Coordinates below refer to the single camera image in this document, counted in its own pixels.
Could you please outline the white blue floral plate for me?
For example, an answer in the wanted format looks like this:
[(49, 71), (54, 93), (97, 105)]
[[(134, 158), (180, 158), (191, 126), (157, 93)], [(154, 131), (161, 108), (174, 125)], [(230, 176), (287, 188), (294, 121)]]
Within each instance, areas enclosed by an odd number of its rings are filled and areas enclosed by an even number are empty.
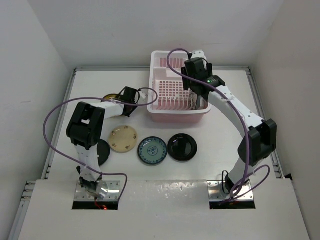
[(194, 92), (190, 92), (189, 100), (190, 100), (190, 110), (196, 110), (197, 108), (197, 98), (198, 96)]

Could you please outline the yellow patterned plate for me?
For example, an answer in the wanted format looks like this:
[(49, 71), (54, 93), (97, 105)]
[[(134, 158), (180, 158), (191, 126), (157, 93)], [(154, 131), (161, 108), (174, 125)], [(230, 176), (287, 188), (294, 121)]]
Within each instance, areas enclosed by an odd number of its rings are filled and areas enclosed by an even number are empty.
[(111, 93), (111, 94), (104, 96), (103, 99), (104, 100), (111, 100), (111, 99), (115, 99), (116, 97), (117, 97), (116, 93)]

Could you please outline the cream plate with calligraphy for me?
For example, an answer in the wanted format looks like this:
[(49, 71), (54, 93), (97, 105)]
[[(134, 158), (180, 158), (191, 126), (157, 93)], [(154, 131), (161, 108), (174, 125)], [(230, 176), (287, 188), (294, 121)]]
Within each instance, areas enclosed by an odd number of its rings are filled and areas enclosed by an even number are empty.
[(129, 125), (114, 128), (108, 137), (108, 144), (117, 153), (127, 153), (137, 144), (138, 133)]

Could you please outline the glossy black bowl plate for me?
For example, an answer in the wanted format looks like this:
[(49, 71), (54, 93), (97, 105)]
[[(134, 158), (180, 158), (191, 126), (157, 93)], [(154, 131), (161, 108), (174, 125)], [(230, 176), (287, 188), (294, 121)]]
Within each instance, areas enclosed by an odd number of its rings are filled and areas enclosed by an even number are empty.
[(176, 161), (187, 162), (191, 160), (198, 151), (196, 140), (185, 133), (172, 136), (167, 144), (168, 154)]

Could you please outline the teal blue patterned plate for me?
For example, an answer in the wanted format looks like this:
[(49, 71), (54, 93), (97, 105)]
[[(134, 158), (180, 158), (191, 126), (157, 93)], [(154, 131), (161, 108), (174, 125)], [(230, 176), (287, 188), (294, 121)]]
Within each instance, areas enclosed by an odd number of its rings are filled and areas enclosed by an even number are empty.
[(162, 163), (168, 154), (168, 147), (164, 140), (156, 136), (143, 139), (137, 148), (140, 161), (148, 166), (156, 166)]

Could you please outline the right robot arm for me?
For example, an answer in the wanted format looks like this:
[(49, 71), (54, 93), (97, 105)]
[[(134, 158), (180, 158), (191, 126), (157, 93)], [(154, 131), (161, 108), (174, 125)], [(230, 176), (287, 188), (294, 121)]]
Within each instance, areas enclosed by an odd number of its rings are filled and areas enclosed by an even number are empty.
[(275, 151), (277, 124), (253, 113), (238, 100), (226, 83), (213, 74), (212, 64), (201, 57), (189, 58), (181, 68), (184, 89), (190, 89), (216, 107), (239, 131), (242, 141), (237, 149), (239, 159), (225, 177), (224, 187), (235, 197), (257, 166)]

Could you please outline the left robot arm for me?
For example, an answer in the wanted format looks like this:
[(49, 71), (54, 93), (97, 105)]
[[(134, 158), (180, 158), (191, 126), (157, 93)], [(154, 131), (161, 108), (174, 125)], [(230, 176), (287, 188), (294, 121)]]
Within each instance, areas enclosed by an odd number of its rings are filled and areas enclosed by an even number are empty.
[(75, 146), (81, 165), (77, 167), (80, 186), (96, 198), (103, 198), (107, 188), (103, 187), (100, 166), (109, 158), (110, 145), (101, 139), (104, 120), (126, 116), (136, 110), (140, 91), (126, 86), (114, 98), (97, 104), (79, 102), (66, 129), (66, 135)]

